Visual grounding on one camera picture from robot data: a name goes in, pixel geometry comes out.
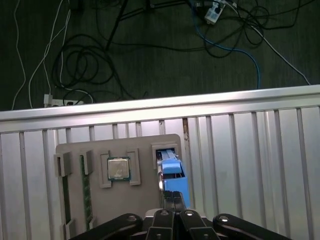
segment screw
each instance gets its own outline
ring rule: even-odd
[[[194,214],[194,212],[188,210],[188,211],[185,211],[185,214],[187,214],[188,216],[192,216]]]
[[[133,215],[129,216],[128,219],[127,219],[129,222],[134,222],[137,220],[137,218]]]
[[[222,222],[228,222],[229,218],[226,217],[226,216],[221,216],[219,217],[219,219],[222,221]]]
[[[162,210],[160,214],[163,216],[167,216],[167,215],[169,215],[169,212],[166,210]]]

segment electrical outlet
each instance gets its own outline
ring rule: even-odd
[[[224,0],[216,0],[212,2],[212,7],[209,8],[208,12],[204,16],[204,19],[208,24],[214,25],[224,10],[226,4]]]
[[[51,101],[51,107],[62,107],[62,106],[72,106],[72,105],[82,105],[85,104],[83,101],[77,101],[77,100],[62,100],[62,99],[52,99]]]
[[[53,99],[52,95],[45,94],[43,97],[43,104],[45,108],[50,107],[62,107],[62,106],[72,106],[72,105],[82,105],[85,104],[83,101],[77,100],[62,100],[62,99]]]

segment blue cable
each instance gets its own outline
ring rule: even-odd
[[[245,55],[247,55],[249,58],[251,58],[251,60],[253,61],[254,65],[255,65],[255,68],[256,68],[256,74],[257,74],[257,88],[259,89],[260,88],[260,69],[259,69],[259,66],[258,66],[258,63],[257,61],[255,60],[255,58],[248,52],[244,51],[244,50],[241,50],[241,49],[237,49],[237,48],[230,48],[230,47],[225,47],[225,46],[221,46],[219,44],[216,44],[208,39],[206,39],[206,37],[200,32],[200,29],[196,23],[196,16],[195,16],[195,9],[194,9],[194,5],[193,3],[191,2],[191,5],[192,5],[192,19],[193,19],[193,23],[194,23],[194,26],[195,26],[195,30],[196,32],[199,34],[199,36],[205,40],[207,43],[211,44],[211,45],[214,45],[220,49],[223,49],[223,50],[226,50],[226,51],[235,51],[235,52],[239,52],[239,53],[243,53]]]

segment white cable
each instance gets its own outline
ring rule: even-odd
[[[65,26],[66,26],[66,27],[65,27],[65,30],[64,30],[62,46],[65,44],[70,15],[71,15],[71,11],[69,10],[69,11],[68,11],[68,15],[67,15],[66,20],[65,20]],[[62,83],[62,73],[63,73],[63,69],[64,69],[64,52],[62,51],[62,52],[61,52],[61,69],[60,69],[59,81],[60,81],[61,86],[62,86],[65,90],[72,91],[71,88],[65,87],[65,86],[63,85],[63,83]],[[76,91],[76,92],[80,92],[80,93],[87,94],[87,95],[91,98],[91,103],[92,103],[92,104],[94,103],[94,99],[93,99],[93,97],[91,96],[91,94],[90,94],[89,92],[84,91],[84,90],[75,90],[75,91]]]
[[[225,1],[225,3],[230,7],[232,8],[232,10],[237,14],[237,10],[235,8],[237,8],[237,4],[236,3],[233,3],[232,6],[230,5],[230,3],[228,3],[227,1]],[[282,60],[288,64],[293,70],[295,70],[298,74],[300,74],[305,82],[308,84],[308,85],[311,85],[311,83],[308,81],[308,79],[306,78],[306,76],[301,72],[299,71],[295,66],[293,66],[284,56],[281,55],[281,53],[279,53],[272,45],[271,43],[261,34],[261,32],[259,32],[254,26],[252,25],[249,25],[260,37],[263,38],[263,40],[265,41],[266,44],[268,44],[268,46],[280,57],[282,58]]]
[[[46,59],[46,57],[47,57],[47,55],[48,55],[48,53],[49,53],[50,46],[51,46],[51,42],[53,41],[53,36],[54,36],[54,30],[55,30],[56,22],[57,22],[58,15],[59,15],[60,8],[61,8],[61,5],[62,5],[63,1],[64,1],[64,0],[61,0],[61,1],[60,1],[60,4],[59,4],[58,9],[57,9],[56,14],[55,14],[55,19],[54,19],[53,26],[52,26],[52,31],[51,31],[51,36],[50,36],[48,51],[45,52],[44,57],[43,57],[42,60],[39,62],[38,66],[37,66],[36,69],[34,70],[33,74],[32,74],[31,77],[30,77],[30,80],[29,80],[29,84],[28,84],[28,95],[29,95],[29,103],[30,103],[30,107],[31,107],[31,108],[33,108],[33,106],[32,106],[32,101],[31,101],[31,81],[32,81],[32,79],[34,78],[36,72],[38,71],[41,63]]]
[[[67,18],[70,18],[70,10],[68,12]],[[44,72],[45,72],[45,77],[46,77],[46,81],[48,83],[49,86],[49,95],[51,95],[51,86],[50,86],[50,81],[49,81],[49,77],[48,77],[48,72],[47,72],[47,68],[46,68],[46,64],[45,64],[45,58],[49,53],[50,50],[50,46],[51,43],[55,40],[56,37],[58,37],[58,35],[68,26],[69,20],[66,22],[66,24],[63,26],[63,28],[60,29],[60,31],[54,36],[54,38],[52,39],[51,42],[49,42],[46,47],[45,47],[45,51],[44,51],[44,55],[43,55],[43,68],[44,68]]]
[[[14,9],[14,12],[13,12],[13,17],[14,17],[14,22],[15,22],[15,27],[16,27],[15,49],[16,49],[16,52],[18,53],[19,61],[20,61],[20,64],[21,64],[22,72],[23,72],[23,83],[22,83],[22,85],[20,86],[20,88],[18,89],[18,91],[16,92],[16,94],[15,94],[15,96],[13,98],[13,103],[12,103],[11,110],[13,110],[15,108],[17,96],[18,96],[18,94],[20,93],[21,89],[24,87],[24,85],[26,84],[26,81],[27,81],[25,67],[24,67],[24,64],[22,62],[22,59],[21,59],[21,56],[20,56],[20,52],[19,52],[19,48],[18,48],[18,45],[19,45],[19,26],[18,26],[18,21],[17,21],[16,14],[17,14],[17,10],[18,10],[19,5],[20,5],[20,0],[18,0],[18,2],[16,3],[16,6],[15,6],[15,9]]]

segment dark green floor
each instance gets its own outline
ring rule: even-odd
[[[259,3],[277,13],[297,7],[298,1],[266,1]],[[39,61],[44,55],[45,47],[50,39],[51,29],[60,0],[21,0],[17,11],[20,28],[19,50],[24,62],[27,84],[19,94],[15,109],[28,109],[28,81]],[[128,10],[142,3],[130,0]],[[1,94],[0,111],[9,110],[14,95],[23,82],[23,74],[15,49],[16,28],[13,13],[14,1],[0,1],[0,72]],[[95,22],[95,11],[85,3],[83,14],[72,14],[67,35],[89,34],[99,39]],[[67,5],[62,5],[57,28],[65,22]],[[99,12],[101,30],[108,36],[119,8],[106,9]],[[296,25],[289,29],[265,31],[265,37],[294,66],[303,72],[313,84],[320,83],[320,2],[318,0],[301,8]],[[224,16],[234,16],[230,9],[225,9]],[[294,20],[295,13],[290,12],[277,16],[277,21],[270,21],[268,26],[288,25]],[[222,38],[239,26],[238,23],[226,20],[218,22],[211,30],[210,39]],[[53,60],[62,44],[62,34],[58,37],[46,59],[51,72]],[[187,5],[157,9],[153,13],[141,14],[120,23],[114,41],[119,43],[149,43],[175,48],[202,47],[203,41],[197,37],[191,18],[191,10]],[[227,40],[224,45],[231,46],[235,38]],[[263,43],[259,48],[251,49],[243,37],[239,48],[250,52],[258,62],[261,72],[261,88],[278,88],[304,85],[303,78],[287,66],[274,52]],[[137,98],[145,91],[149,98],[183,96],[229,91],[253,90],[257,86],[257,73],[252,61],[241,53],[232,53],[223,59],[210,57],[205,51],[175,52],[156,48],[141,48],[111,45],[109,55],[119,73],[123,85]],[[97,80],[103,80],[108,74],[108,67],[101,65]],[[119,92],[114,81],[104,86],[79,85],[88,91],[110,90]],[[33,106],[43,106],[43,96],[49,92],[43,67],[39,69],[31,83]],[[62,98],[66,93],[55,89],[54,98]],[[107,93],[95,94],[98,102],[114,101]]]

